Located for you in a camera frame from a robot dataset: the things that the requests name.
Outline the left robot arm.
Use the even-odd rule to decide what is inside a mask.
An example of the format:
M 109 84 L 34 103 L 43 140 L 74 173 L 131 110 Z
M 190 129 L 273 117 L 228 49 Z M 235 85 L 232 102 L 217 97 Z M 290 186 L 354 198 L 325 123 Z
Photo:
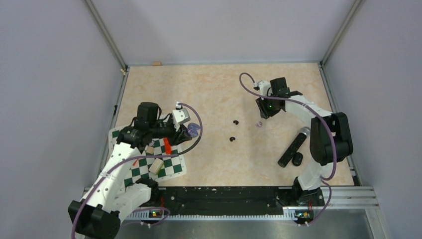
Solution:
M 191 106 L 177 102 L 167 121 L 160 119 L 161 108 L 142 102 L 132 122 L 120 130 L 110 158 L 88 192 L 72 201 L 68 213 L 72 221 L 71 238 L 77 234 L 93 239 L 113 239 L 122 222 L 139 206 L 153 206 L 159 201 L 158 190 L 144 183 L 134 183 L 120 191 L 124 179 L 137 159 L 149 158 L 143 152 L 153 139 L 168 138 L 171 145 L 192 140 L 185 123 L 190 121 Z

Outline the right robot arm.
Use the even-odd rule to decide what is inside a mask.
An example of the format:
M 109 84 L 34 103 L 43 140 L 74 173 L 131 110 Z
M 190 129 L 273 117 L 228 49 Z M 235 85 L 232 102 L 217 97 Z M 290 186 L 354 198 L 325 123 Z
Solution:
M 293 201 L 305 205 L 316 195 L 322 180 L 330 180 L 335 175 L 337 163 L 353 152 L 347 115 L 324 110 L 301 92 L 291 91 L 284 77 L 255 82 L 254 90 L 259 91 L 256 103 L 263 119 L 285 111 L 305 124 L 278 161 L 279 166 L 285 167 L 304 141 L 310 140 L 311 160 L 292 186 Z

